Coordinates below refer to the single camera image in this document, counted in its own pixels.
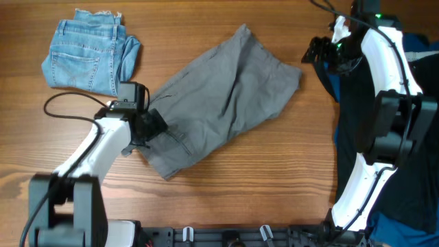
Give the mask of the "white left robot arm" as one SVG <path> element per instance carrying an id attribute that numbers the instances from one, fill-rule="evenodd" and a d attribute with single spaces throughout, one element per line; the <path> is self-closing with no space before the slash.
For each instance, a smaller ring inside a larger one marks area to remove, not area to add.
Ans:
<path id="1" fill-rule="evenodd" d="M 30 180 L 20 246 L 152 246 L 140 222 L 107 218 L 101 184 L 119 155 L 147 147 L 168 125 L 137 82 L 122 82 L 117 99 L 89 121 L 78 149 L 52 173 Z"/>

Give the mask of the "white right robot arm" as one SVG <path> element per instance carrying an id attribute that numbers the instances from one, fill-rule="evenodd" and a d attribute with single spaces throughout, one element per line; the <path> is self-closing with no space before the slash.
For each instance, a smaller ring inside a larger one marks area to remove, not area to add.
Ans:
<path id="1" fill-rule="evenodd" d="M 399 20 L 381 14 L 378 1 L 354 1 L 350 14 L 329 1 L 318 7 L 334 15 L 333 37 L 312 38 L 302 62 L 312 64 L 327 92 L 340 100 L 328 76 L 348 76 L 366 61 L 375 93 L 372 112 L 357 133 L 353 171 L 316 236 L 330 245 L 366 228 L 382 188 L 417 151 L 438 105 L 410 71 Z"/>

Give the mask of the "grey shorts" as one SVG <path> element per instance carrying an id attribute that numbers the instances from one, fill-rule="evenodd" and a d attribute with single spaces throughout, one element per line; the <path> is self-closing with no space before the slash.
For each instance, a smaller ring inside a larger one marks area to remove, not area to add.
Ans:
<path id="1" fill-rule="evenodd" d="M 281 62 L 241 25 L 152 95 L 168 129 L 140 152 L 165 180 L 237 135 L 278 117 L 302 71 Z"/>

